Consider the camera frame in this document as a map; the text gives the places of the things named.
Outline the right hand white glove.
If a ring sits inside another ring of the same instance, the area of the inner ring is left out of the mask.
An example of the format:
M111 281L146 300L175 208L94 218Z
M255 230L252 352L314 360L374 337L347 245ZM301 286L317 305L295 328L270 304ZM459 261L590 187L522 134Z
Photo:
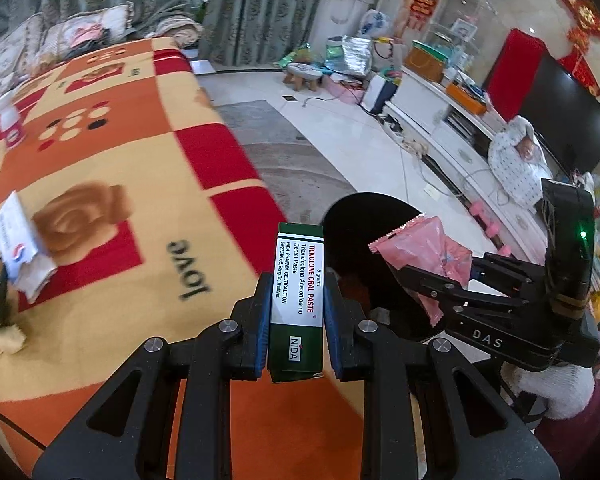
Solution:
M590 403L595 379L590 368L567 364L529 372L505 363L501 375L513 393L530 393L546 401L546 417L566 420L582 413Z

